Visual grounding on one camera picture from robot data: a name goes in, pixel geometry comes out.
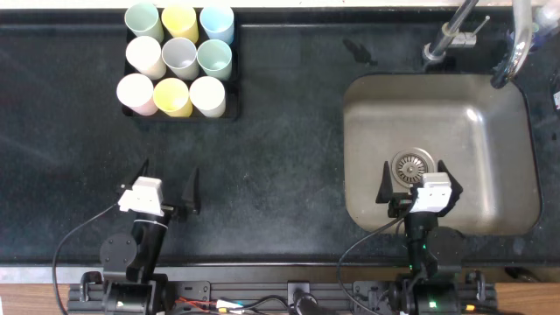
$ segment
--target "drain strainer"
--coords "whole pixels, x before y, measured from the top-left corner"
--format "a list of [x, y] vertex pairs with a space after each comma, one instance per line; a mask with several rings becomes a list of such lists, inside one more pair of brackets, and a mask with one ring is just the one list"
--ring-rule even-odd
[[435, 165], [430, 154], [425, 150], [412, 148], [402, 150], [393, 157], [392, 163], [393, 177], [405, 187], [419, 183], [422, 174], [434, 172]]

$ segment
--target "wooden table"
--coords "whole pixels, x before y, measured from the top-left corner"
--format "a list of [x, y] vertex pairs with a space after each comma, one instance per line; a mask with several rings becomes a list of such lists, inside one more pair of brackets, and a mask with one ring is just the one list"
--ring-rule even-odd
[[[498, 283], [496, 290], [503, 311], [560, 314], [560, 283]], [[59, 291], [66, 301], [68, 285]], [[60, 315], [50, 284], [0, 284], [0, 298], [3, 315]]]

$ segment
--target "white label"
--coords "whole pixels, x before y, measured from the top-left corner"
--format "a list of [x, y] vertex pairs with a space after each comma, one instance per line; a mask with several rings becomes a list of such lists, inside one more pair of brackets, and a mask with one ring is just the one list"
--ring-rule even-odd
[[560, 92], [554, 93], [554, 103], [556, 104], [556, 109], [560, 109]]

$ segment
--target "stainless steel sink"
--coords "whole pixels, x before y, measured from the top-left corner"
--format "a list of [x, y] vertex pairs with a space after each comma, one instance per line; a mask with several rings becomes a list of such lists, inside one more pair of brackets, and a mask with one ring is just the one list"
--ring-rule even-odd
[[362, 228], [389, 222], [376, 204], [385, 161], [395, 192], [407, 192], [443, 160], [463, 186], [440, 225], [466, 234], [519, 235], [541, 211], [522, 93], [490, 76], [370, 75], [344, 97], [346, 208]]

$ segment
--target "chrome faucet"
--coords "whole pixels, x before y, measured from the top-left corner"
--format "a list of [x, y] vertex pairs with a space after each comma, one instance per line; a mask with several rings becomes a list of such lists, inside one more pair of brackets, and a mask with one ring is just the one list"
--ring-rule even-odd
[[[459, 27], [465, 22], [466, 17], [471, 13], [478, 1], [465, 0], [457, 12], [455, 12], [451, 21], [441, 27], [436, 40], [424, 46], [422, 55], [428, 63], [438, 63], [445, 58], [445, 51], [452, 46], [452, 42], [459, 35]], [[496, 73], [490, 80], [494, 88], [503, 88], [515, 77], [519, 69], [521, 69], [523, 61], [527, 58], [531, 45], [533, 36], [531, 2], [530, 0], [513, 0], [512, 7], [514, 9], [515, 24], [514, 45], [509, 55], [497, 66]], [[471, 40], [471, 42], [476, 43], [476, 38]]]

